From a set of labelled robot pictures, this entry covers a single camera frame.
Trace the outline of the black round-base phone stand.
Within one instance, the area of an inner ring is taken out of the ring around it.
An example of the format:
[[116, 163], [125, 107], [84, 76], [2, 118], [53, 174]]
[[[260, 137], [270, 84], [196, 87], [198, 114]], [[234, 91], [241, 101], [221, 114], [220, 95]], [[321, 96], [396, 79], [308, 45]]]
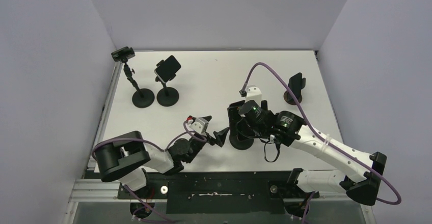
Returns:
[[238, 139], [237, 135], [231, 134], [229, 135], [229, 142], [237, 150], [247, 150], [252, 147], [254, 139]]

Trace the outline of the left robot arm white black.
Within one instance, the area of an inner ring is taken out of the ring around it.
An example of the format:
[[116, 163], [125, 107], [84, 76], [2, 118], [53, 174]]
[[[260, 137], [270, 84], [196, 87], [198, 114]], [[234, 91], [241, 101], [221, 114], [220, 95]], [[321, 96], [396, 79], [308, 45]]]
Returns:
[[191, 163], [206, 144], [223, 147], [229, 128], [207, 132], [211, 116], [189, 116], [183, 122], [184, 132], [171, 140], [166, 148], [145, 140], [139, 131], [107, 139], [94, 146], [92, 158], [97, 162], [102, 182], [120, 181], [138, 198], [151, 191], [146, 168], [162, 175], [173, 175]]

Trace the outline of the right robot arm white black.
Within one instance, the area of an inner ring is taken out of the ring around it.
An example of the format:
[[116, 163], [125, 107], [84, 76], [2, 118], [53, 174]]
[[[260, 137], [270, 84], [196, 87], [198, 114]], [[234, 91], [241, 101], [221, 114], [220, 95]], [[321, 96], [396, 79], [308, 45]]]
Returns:
[[367, 153], [351, 148], [314, 127], [305, 119], [286, 110], [274, 113], [266, 101], [254, 100], [229, 105], [231, 135], [239, 142], [258, 139], [304, 151], [333, 166], [332, 170], [295, 169], [286, 183], [293, 197], [313, 191], [345, 193], [351, 200], [373, 206], [377, 202], [387, 156], [379, 151]]

